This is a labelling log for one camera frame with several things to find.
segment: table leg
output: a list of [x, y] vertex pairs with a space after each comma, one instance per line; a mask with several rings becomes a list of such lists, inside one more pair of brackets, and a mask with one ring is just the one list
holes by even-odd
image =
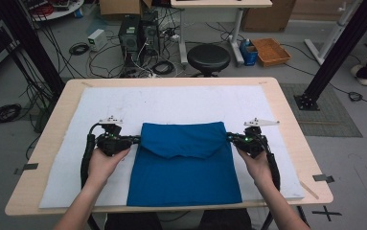
[[235, 20], [234, 33], [229, 36], [229, 42], [230, 42], [230, 45], [231, 45], [231, 49], [234, 52], [234, 56], [235, 56], [235, 59], [236, 59], [236, 62], [237, 62], [237, 66], [243, 65], [243, 57], [242, 57], [241, 52], [240, 52], [240, 47], [238, 46], [238, 43], [237, 43], [237, 37], [238, 37], [238, 33], [240, 31], [240, 26], [241, 26], [242, 14], [243, 14], [243, 8], [239, 8], [238, 12], [237, 12], [237, 17], [236, 17], [236, 20]]
[[180, 62], [183, 67], [187, 65], [187, 52], [186, 43], [184, 41], [184, 10], [180, 11], [180, 38], [179, 38], [179, 51], [180, 51]]

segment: floor mat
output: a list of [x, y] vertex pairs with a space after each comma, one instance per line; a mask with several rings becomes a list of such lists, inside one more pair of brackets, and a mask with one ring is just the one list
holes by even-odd
[[300, 110], [294, 95], [302, 95], [307, 84], [281, 83], [282, 90], [305, 136], [362, 137], [347, 110], [329, 87], [317, 104], [319, 111]]

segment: white mat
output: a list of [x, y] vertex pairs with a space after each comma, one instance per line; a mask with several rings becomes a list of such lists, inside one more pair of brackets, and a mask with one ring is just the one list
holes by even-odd
[[[142, 123], [224, 122], [227, 131], [243, 133], [245, 121], [255, 117], [275, 120], [260, 86], [86, 88], [51, 169], [40, 208], [70, 206], [80, 191], [80, 162], [86, 135], [90, 127], [111, 115], [123, 120], [121, 135], [140, 135]], [[263, 126], [262, 132], [276, 156], [282, 177], [281, 193], [285, 198], [304, 197], [278, 127]], [[103, 129], [96, 127], [93, 133], [98, 136]], [[126, 205], [136, 149], [136, 145], [132, 146], [108, 179], [96, 206]], [[242, 200], [261, 200], [234, 147], [233, 156]]]

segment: round stool seat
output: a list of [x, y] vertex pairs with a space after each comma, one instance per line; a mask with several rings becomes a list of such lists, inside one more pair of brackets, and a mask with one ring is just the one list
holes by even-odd
[[210, 77], [213, 72], [225, 69], [231, 58], [224, 48], [205, 44], [191, 49], [187, 54], [187, 60], [190, 65], [204, 74], [204, 77]]

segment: wooden table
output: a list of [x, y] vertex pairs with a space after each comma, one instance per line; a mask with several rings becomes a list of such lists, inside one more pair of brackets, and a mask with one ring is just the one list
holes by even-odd
[[[270, 0], [194, 0], [194, 1], [176, 1], [172, 0], [171, 4], [174, 8], [183, 9], [180, 11], [180, 61], [183, 65], [188, 63], [186, 44], [185, 44], [185, 23], [188, 19], [198, 18], [197, 21], [205, 22], [225, 22], [234, 21], [235, 27], [233, 34], [229, 36], [229, 43], [234, 52], [237, 66], [243, 65], [243, 57], [241, 55], [237, 37], [240, 30], [242, 14], [244, 8], [266, 8], [271, 7]], [[225, 15], [228, 9], [237, 9], [236, 15], [231, 19], [226, 19]]]
[[[260, 85], [275, 118], [281, 121], [279, 130], [287, 146], [294, 168], [304, 188], [305, 198], [290, 200], [291, 205], [324, 204], [333, 201], [333, 195], [325, 181], [316, 182], [313, 175], [321, 174], [297, 121], [287, 103], [279, 83], [273, 78], [182, 78], [182, 79], [114, 79], [70, 80], [61, 94], [55, 110], [46, 125], [28, 164], [37, 163], [36, 170], [23, 172], [6, 207], [9, 216], [63, 214], [66, 209], [39, 209], [50, 169], [63, 141], [65, 132], [78, 107], [80, 96], [87, 87], [152, 87], [196, 85]], [[190, 207], [96, 207], [94, 212], [177, 211], [216, 208], [240, 208], [265, 206], [261, 201], [245, 201], [241, 204]]]

